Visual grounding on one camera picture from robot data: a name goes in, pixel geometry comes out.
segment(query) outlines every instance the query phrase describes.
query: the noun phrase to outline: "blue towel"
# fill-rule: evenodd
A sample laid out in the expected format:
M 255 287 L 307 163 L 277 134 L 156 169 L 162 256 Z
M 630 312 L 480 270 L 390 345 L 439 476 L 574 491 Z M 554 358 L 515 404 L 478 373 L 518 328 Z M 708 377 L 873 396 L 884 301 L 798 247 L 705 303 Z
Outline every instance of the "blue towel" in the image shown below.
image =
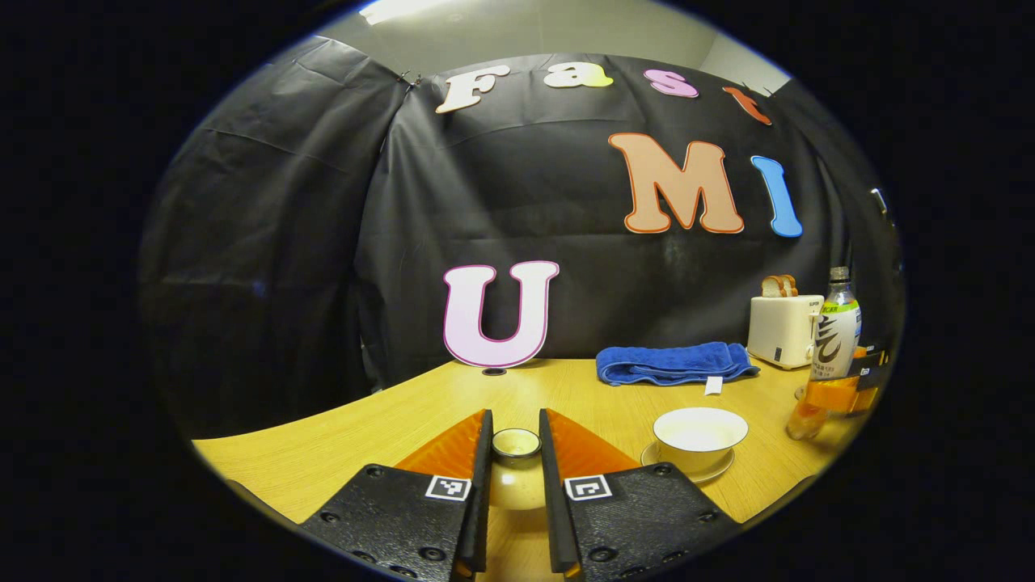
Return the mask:
M 605 348 L 596 354 L 596 375 L 612 386 L 641 381 L 675 386 L 705 382 L 709 376 L 727 381 L 760 371 L 747 359 L 744 346 L 722 342 L 688 348 Z

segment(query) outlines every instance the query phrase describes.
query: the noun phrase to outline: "bread slice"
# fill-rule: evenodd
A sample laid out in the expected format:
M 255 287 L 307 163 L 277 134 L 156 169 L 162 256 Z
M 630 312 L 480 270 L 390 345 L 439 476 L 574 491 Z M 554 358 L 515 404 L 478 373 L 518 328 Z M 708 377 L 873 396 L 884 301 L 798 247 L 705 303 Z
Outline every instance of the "bread slice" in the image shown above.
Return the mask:
M 783 292 L 783 286 L 780 284 L 779 278 L 769 275 L 762 280 L 762 296 L 763 297 L 787 297 Z
M 795 287 L 796 282 L 794 281 L 793 277 L 791 277 L 790 274 L 781 274 L 779 275 L 779 280 L 780 280 L 780 289 L 786 293 L 783 295 L 785 297 L 798 296 L 798 288 Z

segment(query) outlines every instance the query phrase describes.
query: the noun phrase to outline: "toaster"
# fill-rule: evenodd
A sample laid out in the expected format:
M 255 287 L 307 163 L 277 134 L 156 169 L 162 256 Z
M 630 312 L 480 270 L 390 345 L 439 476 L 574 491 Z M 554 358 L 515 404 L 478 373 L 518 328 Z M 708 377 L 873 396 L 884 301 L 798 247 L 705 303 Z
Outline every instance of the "toaster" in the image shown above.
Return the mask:
M 823 300 L 823 295 L 751 297 L 747 352 L 785 370 L 811 363 Z

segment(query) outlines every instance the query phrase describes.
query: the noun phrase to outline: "white bowl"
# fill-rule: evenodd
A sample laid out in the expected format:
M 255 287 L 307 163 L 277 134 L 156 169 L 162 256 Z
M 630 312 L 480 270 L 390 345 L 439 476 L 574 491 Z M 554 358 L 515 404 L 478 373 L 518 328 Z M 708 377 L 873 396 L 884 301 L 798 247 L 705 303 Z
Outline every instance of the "white bowl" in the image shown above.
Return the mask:
M 747 421 L 718 408 L 680 408 L 654 420 L 658 460 L 686 474 L 707 471 L 722 462 L 747 436 Z

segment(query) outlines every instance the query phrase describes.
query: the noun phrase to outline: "orange letter m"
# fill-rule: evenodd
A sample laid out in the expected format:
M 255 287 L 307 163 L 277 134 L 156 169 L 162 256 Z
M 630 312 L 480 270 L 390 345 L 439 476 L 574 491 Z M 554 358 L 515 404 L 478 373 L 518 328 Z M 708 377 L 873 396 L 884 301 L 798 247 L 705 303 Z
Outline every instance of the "orange letter m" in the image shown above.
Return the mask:
M 698 199 L 704 198 L 701 226 L 709 232 L 733 234 L 744 230 L 744 220 L 737 214 L 733 193 L 722 168 L 726 154 L 708 142 L 686 146 L 683 167 L 669 157 L 654 138 L 644 134 L 615 134 L 608 143 L 622 151 L 629 168 L 632 187 L 632 212 L 625 226 L 632 232 L 664 232 L 672 220 L 661 211 L 658 193 L 664 197 L 684 229 L 693 226 Z

